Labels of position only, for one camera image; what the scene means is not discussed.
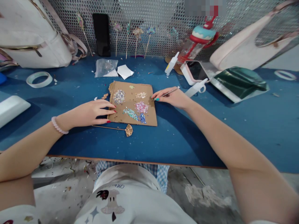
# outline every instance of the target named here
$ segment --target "white paper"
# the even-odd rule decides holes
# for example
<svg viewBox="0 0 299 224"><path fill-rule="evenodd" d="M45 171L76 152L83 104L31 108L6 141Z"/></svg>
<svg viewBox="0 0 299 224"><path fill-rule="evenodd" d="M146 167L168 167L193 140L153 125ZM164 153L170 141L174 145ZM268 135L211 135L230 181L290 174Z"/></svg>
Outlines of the white paper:
<svg viewBox="0 0 299 224"><path fill-rule="evenodd" d="M117 73L120 74L120 76L123 79L126 79L127 77L134 74L134 72L131 71L126 65L118 66L117 67Z"/></svg>

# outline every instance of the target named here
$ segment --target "floor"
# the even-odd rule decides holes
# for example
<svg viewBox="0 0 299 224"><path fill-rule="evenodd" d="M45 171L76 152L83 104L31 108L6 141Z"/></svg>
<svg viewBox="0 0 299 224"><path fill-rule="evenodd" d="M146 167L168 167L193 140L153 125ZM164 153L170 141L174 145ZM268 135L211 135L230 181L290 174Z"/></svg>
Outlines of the floor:
<svg viewBox="0 0 299 224"><path fill-rule="evenodd" d="M46 157L32 177L41 221L71 224L92 193L96 161ZM228 170L171 166L167 194L200 224L242 224ZM299 192L299 175L283 174ZM48 181L46 186L41 181Z"/></svg>

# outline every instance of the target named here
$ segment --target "woman's right hand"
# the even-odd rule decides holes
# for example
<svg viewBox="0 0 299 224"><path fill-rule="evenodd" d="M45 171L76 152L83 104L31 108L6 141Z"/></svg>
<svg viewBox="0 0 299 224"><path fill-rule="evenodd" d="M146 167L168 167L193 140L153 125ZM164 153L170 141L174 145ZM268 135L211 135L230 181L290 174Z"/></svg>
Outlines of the woman's right hand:
<svg viewBox="0 0 299 224"><path fill-rule="evenodd" d="M161 97L165 93L168 93L176 88L177 87L175 86L175 87L160 90L160 91L154 93L151 96L151 98L152 99L155 98L156 101L158 101L158 102L169 103L172 106L175 106L175 107L183 109L183 110L191 107L192 104L194 104L195 102L193 100L191 100L186 94L184 94L180 89L177 89L177 90L173 91L172 93Z"/></svg>

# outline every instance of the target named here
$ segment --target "cardboard sheet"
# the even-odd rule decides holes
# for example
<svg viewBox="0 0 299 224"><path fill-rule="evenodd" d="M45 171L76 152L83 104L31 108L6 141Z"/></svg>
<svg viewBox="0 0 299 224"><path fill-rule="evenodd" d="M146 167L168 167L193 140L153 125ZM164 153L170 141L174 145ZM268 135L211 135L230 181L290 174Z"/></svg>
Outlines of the cardboard sheet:
<svg viewBox="0 0 299 224"><path fill-rule="evenodd" d="M125 102L122 104L116 104L114 102L114 93L116 93L118 90L123 90L125 92ZM155 103L150 98L153 95L153 88L151 85L146 84L134 84L134 83L128 83L128 82L118 82L114 81L109 86L109 92L110 92L110 103L116 106L117 113L108 115L108 119L111 120L111 122L116 123L126 123L126 124L139 124L139 125L147 125L147 126L157 126L157 117L156 117L156 110L155 110ZM145 98L137 98L136 94L145 92L146 97ZM144 104L148 105L148 112L145 114L145 121L146 124L137 121L133 118L131 118L126 113L123 114L124 109L132 109L137 116L140 114L135 109L135 104L143 101Z"/></svg>

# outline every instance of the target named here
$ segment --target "woman's left hand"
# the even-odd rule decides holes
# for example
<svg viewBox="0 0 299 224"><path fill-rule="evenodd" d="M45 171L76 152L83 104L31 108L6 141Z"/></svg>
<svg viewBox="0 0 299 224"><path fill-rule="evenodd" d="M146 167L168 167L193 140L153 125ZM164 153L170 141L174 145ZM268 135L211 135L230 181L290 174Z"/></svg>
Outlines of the woman's left hand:
<svg viewBox="0 0 299 224"><path fill-rule="evenodd" d="M74 127L109 123L108 119L96 119L97 116L116 113L115 110L102 109L105 107L116 108L106 100L94 100L59 115L56 122L63 131L68 131Z"/></svg>

